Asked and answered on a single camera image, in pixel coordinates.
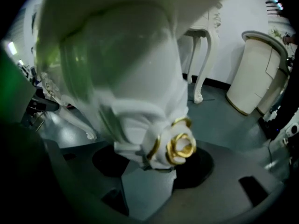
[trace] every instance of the white sculpture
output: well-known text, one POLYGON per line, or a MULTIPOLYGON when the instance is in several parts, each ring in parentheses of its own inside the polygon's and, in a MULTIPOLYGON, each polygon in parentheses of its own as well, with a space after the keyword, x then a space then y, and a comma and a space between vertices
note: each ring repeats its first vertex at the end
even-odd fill
POLYGON ((196 143, 177 39, 215 1, 45 0, 37 72, 114 141, 115 152, 141 167, 183 164, 196 143))
POLYGON ((201 95, 201 88, 209 75, 216 56, 217 48, 219 43, 219 31, 218 27, 221 25, 219 9, 222 8, 221 3, 217 3, 216 6, 212 7, 204 16, 200 17, 189 29, 186 35, 193 37, 193 53, 188 70, 187 81, 189 84, 192 83, 191 70, 198 64, 198 60, 194 59, 200 51, 201 37, 207 38, 207 53, 205 60, 200 69, 195 88, 194 88, 194 102, 199 104, 203 101, 201 95))

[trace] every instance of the carved table leg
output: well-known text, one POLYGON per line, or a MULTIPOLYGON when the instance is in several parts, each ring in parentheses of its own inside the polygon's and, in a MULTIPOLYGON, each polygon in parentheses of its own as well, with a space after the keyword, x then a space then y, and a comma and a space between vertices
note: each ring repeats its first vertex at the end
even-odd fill
POLYGON ((206 38, 207 38, 207 53, 206 53, 205 60, 202 64, 202 67, 200 69, 199 75, 197 77, 197 81, 194 88, 194 102, 196 104, 199 104, 203 101, 203 97, 201 95, 201 87, 206 77, 210 73, 217 55, 218 35, 216 34, 216 31, 214 30, 207 31, 206 38))
POLYGON ((188 75, 187 75, 187 82, 188 84, 192 83, 192 67, 196 66, 197 59, 194 59, 194 55, 198 54, 200 51, 200 44, 201 44, 201 39, 198 36, 193 37, 193 52, 192 52, 192 57, 189 65, 189 70, 188 70, 188 75))
POLYGON ((88 126, 86 123, 84 123, 82 120, 77 118, 74 114, 72 114, 67 108, 65 108, 64 106, 60 106, 57 112, 61 118, 70 122, 72 125, 84 130, 89 140, 97 139, 97 135, 95 131, 92 128, 90 128, 90 126, 88 126))

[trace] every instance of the white wall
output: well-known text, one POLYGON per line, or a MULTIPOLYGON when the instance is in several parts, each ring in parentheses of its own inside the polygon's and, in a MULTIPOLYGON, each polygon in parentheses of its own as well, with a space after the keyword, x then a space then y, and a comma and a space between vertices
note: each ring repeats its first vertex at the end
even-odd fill
POLYGON ((30 67, 33 67, 33 55, 31 53, 31 47, 34 45, 34 39, 32 35, 32 15, 34 14, 34 6, 42 3, 42 0, 27 0, 22 8, 26 8, 24 18, 24 41, 25 41, 25 52, 27 61, 30 67))
MULTIPOLYGON (((220 44, 218 55, 209 78, 231 84, 238 70, 245 42, 241 37, 246 30, 268 33, 266 0, 222 0, 219 27, 220 44)), ((202 39, 202 50, 198 57, 198 66, 192 70, 198 75, 202 66, 207 43, 202 39)))

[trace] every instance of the gray floor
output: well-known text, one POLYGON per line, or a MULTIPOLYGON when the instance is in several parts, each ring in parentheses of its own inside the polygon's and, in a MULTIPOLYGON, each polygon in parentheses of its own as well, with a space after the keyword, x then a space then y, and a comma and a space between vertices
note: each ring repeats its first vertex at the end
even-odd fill
MULTIPOLYGON (((264 133, 257 124, 258 118, 261 117, 257 110, 249 116, 244 116, 227 102, 225 90, 206 85, 202 88, 204 101, 197 105, 193 103, 193 89, 194 84, 189 86, 188 115, 192 120, 195 139, 241 152, 261 147, 266 141, 264 133)), ((72 109, 71 112, 89 123, 77 109, 72 109)), ((88 140, 84 131, 54 112, 46 114, 39 133, 45 139, 56 141, 60 148, 103 140, 99 134, 97 140, 88 140)))

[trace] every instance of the black baseboard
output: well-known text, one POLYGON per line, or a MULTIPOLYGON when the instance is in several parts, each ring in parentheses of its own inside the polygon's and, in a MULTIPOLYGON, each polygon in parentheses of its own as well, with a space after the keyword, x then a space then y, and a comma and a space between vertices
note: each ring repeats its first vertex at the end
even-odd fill
MULTIPOLYGON (((186 73, 183 73, 183 79, 187 80, 187 74, 186 73)), ((197 76, 192 76, 192 82, 195 83, 196 80, 197 80, 197 76)), ((229 88, 230 88, 230 84, 227 84, 225 82, 218 81, 218 80, 213 80, 213 79, 210 79, 210 78, 205 79, 204 85, 209 85, 209 86, 216 87, 216 88, 219 88, 219 89, 223 89, 223 90, 226 90, 226 91, 228 91, 229 88)))

